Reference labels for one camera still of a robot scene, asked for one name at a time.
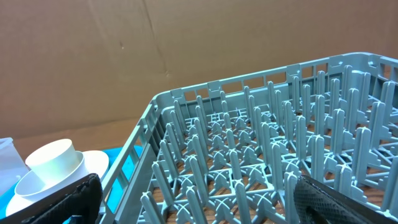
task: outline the black textured object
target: black textured object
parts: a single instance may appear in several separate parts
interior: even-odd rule
[[[397,223],[306,175],[298,178],[294,204],[301,223]]]
[[[64,187],[33,205],[0,220],[0,224],[63,223],[72,217],[69,224],[94,224],[102,201],[102,186],[97,174]]]

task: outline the gray plastic dish rack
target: gray plastic dish rack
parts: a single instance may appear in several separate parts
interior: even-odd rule
[[[276,73],[285,82],[267,80]],[[160,93],[104,178],[104,195],[116,179],[123,194],[114,212],[104,199],[100,223],[298,223],[303,173],[397,220],[397,76],[398,60],[352,53]]]

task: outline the cardboard wall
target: cardboard wall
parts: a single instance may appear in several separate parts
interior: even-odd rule
[[[180,86],[365,51],[398,58],[398,2],[0,0],[0,137],[140,117]]]

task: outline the white bowl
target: white bowl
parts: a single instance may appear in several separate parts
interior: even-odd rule
[[[34,151],[25,163],[46,185],[52,185],[60,182],[76,169],[79,165],[76,155],[72,141],[61,139]]]
[[[69,175],[54,184],[44,182],[35,172],[28,172],[16,185],[15,195],[36,202],[46,196],[72,184],[74,181],[86,176],[89,172],[85,166],[85,158],[82,152],[75,151],[80,163]]]

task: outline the white saucer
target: white saucer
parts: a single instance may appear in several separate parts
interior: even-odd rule
[[[85,167],[88,173],[98,174],[100,179],[103,180],[106,172],[108,171],[108,166],[109,166],[108,155],[103,151],[86,151],[83,152],[83,155],[84,155]],[[32,205],[33,203],[42,198],[37,198],[36,200],[31,201],[19,195],[14,195],[7,205],[6,216],[12,215],[13,213],[16,213],[28,207],[29,205]]]

